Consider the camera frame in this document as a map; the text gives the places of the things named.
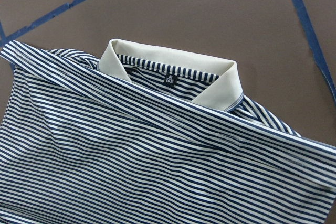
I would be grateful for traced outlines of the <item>navy white striped polo shirt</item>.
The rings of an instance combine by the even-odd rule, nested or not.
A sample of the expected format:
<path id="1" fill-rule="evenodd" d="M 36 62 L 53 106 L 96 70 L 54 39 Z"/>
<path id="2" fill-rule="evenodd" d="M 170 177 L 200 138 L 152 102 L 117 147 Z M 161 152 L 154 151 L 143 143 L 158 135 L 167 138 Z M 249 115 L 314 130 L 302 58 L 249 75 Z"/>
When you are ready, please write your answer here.
<path id="1" fill-rule="evenodd" d="M 1 57 L 1 223 L 324 223 L 335 201 L 335 147 L 245 96 L 234 61 L 118 39 Z"/>

